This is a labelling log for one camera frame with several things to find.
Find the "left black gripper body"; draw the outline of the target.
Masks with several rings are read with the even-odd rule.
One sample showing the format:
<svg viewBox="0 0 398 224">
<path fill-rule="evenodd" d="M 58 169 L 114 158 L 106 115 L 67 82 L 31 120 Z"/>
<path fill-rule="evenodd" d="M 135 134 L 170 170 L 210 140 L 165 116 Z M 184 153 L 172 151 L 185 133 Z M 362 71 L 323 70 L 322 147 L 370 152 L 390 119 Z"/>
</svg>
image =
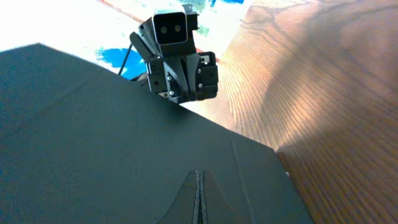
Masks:
<svg viewBox="0 0 398 224">
<path fill-rule="evenodd" d="M 217 96 L 219 79 L 214 52 L 155 58 L 146 65 L 150 91 L 174 103 Z"/>
</svg>

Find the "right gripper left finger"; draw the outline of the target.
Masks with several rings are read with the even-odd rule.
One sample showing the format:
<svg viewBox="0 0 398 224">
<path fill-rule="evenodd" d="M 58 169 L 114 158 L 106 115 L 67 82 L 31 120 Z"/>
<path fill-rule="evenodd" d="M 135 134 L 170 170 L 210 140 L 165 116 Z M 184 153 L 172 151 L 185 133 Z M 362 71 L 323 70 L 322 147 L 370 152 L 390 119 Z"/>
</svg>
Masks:
<svg viewBox="0 0 398 224">
<path fill-rule="evenodd" d="M 199 221 L 199 172 L 190 171 L 171 206 L 159 220 L 163 224 L 189 223 Z"/>
</svg>

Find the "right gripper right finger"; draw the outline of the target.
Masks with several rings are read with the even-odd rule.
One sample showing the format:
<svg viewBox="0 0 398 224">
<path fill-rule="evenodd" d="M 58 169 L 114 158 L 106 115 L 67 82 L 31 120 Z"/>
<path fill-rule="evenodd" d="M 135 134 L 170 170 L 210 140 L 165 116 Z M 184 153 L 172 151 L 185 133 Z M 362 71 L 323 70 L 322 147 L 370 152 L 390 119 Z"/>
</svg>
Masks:
<svg viewBox="0 0 398 224">
<path fill-rule="evenodd" d="M 229 204 L 209 170 L 200 175 L 200 223 L 249 223 L 246 214 Z"/>
</svg>

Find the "dark green box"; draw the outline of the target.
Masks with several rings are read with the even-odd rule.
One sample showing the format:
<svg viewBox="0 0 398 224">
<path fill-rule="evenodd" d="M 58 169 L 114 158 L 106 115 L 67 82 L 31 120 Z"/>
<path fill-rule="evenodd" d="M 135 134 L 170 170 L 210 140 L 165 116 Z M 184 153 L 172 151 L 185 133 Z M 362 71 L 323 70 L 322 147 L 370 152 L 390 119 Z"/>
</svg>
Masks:
<svg viewBox="0 0 398 224">
<path fill-rule="evenodd" d="M 159 223 L 209 170 L 249 223 L 311 223 L 273 149 L 96 64 L 1 53 L 1 222 Z"/>
</svg>

